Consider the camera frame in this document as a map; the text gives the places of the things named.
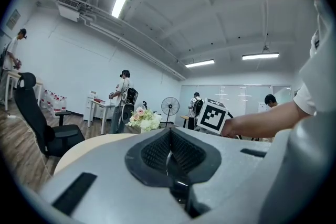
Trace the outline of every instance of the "glass wall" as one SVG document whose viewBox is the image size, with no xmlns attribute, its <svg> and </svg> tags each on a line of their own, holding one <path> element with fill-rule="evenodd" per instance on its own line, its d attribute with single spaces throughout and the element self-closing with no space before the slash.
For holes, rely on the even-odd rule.
<svg viewBox="0 0 336 224">
<path fill-rule="evenodd" d="M 273 94 L 279 104 L 292 100 L 290 86 L 272 85 L 193 85 L 182 86 L 180 94 L 180 110 L 176 115 L 175 125 L 183 126 L 181 116 L 188 114 L 188 106 L 195 92 L 200 97 L 219 101 L 229 109 L 233 117 L 258 113 L 259 103 L 265 103 L 265 96 Z"/>
</svg>

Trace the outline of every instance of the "chair armrest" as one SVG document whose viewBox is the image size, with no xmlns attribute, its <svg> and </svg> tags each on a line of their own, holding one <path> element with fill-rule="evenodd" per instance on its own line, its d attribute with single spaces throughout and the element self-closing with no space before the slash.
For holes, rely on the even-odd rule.
<svg viewBox="0 0 336 224">
<path fill-rule="evenodd" d="M 78 134 L 77 130 L 65 131 L 65 132 L 57 132 L 55 133 L 56 138 L 68 138 Z"/>
<path fill-rule="evenodd" d="M 63 118 L 66 115 L 71 115 L 71 112 L 70 111 L 61 111 L 61 112 L 55 113 L 55 116 L 59 116 L 59 126 L 63 126 Z"/>
<path fill-rule="evenodd" d="M 61 112 L 57 112 L 55 113 L 56 116 L 65 116 L 65 115 L 71 115 L 70 111 L 61 111 Z"/>
</svg>

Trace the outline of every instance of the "white ceiling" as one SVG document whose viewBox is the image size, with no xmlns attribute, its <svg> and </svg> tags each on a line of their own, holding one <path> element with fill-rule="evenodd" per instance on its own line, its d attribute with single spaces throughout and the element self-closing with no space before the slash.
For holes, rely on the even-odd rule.
<svg viewBox="0 0 336 224">
<path fill-rule="evenodd" d="M 109 14 L 115 2 L 81 1 Z M 314 13 L 312 0 L 128 0 L 120 19 L 165 47 L 182 63 L 215 59 L 212 67 L 184 70 L 188 75 L 207 75 L 222 72 L 225 66 L 239 66 L 242 70 L 274 66 L 290 69 L 295 61 L 293 48 L 300 45 L 303 36 L 312 36 L 316 27 L 316 20 L 303 20 L 307 13 Z M 148 43 L 147 38 L 140 41 L 144 36 L 139 32 L 136 37 L 134 31 L 124 32 L 140 47 Z M 265 38 L 271 51 L 280 52 L 279 59 L 261 64 L 242 62 L 242 55 L 262 51 Z M 151 53 L 150 47 L 143 48 Z"/>
</svg>

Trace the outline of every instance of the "air conditioner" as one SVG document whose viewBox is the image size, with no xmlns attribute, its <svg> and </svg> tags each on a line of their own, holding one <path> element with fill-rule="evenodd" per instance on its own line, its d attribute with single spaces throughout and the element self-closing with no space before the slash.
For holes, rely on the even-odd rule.
<svg viewBox="0 0 336 224">
<path fill-rule="evenodd" d="M 78 6 L 80 4 L 79 2 L 73 1 L 73 0 L 58 0 L 58 3 L 60 3 L 63 6 L 75 9 L 75 10 L 78 9 Z"/>
<path fill-rule="evenodd" d="M 64 7 L 63 5 L 58 5 L 59 13 L 62 17 L 67 18 L 69 20 L 73 20 L 74 22 L 78 22 L 79 12 L 75 11 L 71 8 Z"/>
</svg>

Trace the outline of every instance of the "backpack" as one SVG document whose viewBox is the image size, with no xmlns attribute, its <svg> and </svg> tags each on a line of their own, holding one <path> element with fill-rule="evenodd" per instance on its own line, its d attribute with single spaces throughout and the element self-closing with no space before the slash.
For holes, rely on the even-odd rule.
<svg viewBox="0 0 336 224">
<path fill-rule="evenodd" d="M 135 104 L 138 98 L 138 92 L 134 88 L 127 88 L 121 96 L 121 101 L 126 104 Z"/>
<path fill-rule="evenodd" d="M 0 68 L 2 68 L 2 66 L 4 65 L 7 50 L 8 50 L 8 44 L 4 46 L 4 50 L 0 55 Z"/>
<path fill-rule="evenodd" d="M 194 104 L 194 113 L 195 115 L 199 115 L 199 113 L 201 112 L 201 109 L 202 109 L 202 106 L 203 106 L 203 100 L 202 99 L 199 99 L 195 102 Z"/>
</svg>

